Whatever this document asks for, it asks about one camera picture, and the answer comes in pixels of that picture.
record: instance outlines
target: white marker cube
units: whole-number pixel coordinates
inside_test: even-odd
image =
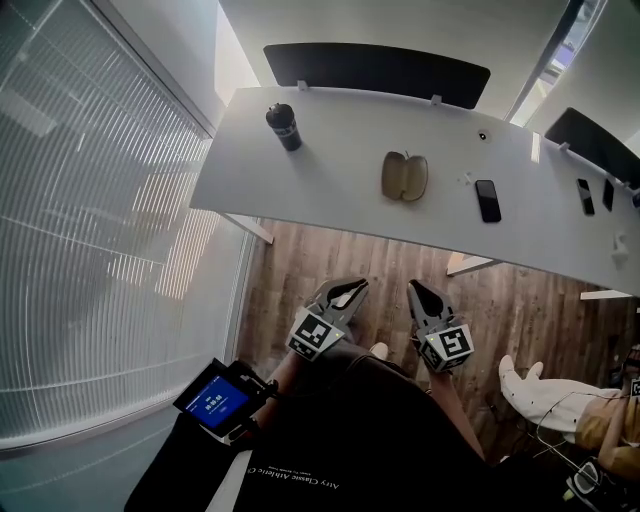
[[[325,322],[307,308],[296,312],[287,345],[309,361],[315,360],[344,336],[344,332]]]
[[[436,372],[444,372],[461,365],[473,354],[473,341],[468,325],[427,334],[419,329],[420,356]]]

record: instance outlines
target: black water bottle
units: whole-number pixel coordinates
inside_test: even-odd
[[[278,136],[287,151],[295,151],[302,145],[296,117],[289,105],[285,103],[271,105],[267,111],[267,124],[271,126],[273,133]]]

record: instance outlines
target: smartphone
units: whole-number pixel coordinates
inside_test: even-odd
[[[494,186],[493,181],[476,181],[476,194],[478,194],[478,203],[480,204],[482,220],[485,222],[500,222],[502,220],[502,215],[500,214],[498,195],[496,194],[496,187]]]
[[[604,207],[611,211],[613,209],[613,185],[608,179],[604,179],[604,194],[602,194]]]
[[[593,209],[593,201],[591,200],[591,191],[587,180],[578,180],[578,192],[580,193],[580,201],[582,201],[582,211],[585,215],[591,217],[595,212]]]

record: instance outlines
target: white shoe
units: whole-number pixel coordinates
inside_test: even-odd
[[[378,359],[386,361],[387,357],[389,357],[389,346],[386,343],[376,343],[373,347],[371,347],[369,352],[371,352]]]

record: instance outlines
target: blue screen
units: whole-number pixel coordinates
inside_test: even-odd
[[[207,426],[215,428],[248,400],[247,395],[218,375],[202,388],[187,406],[187,411]]]

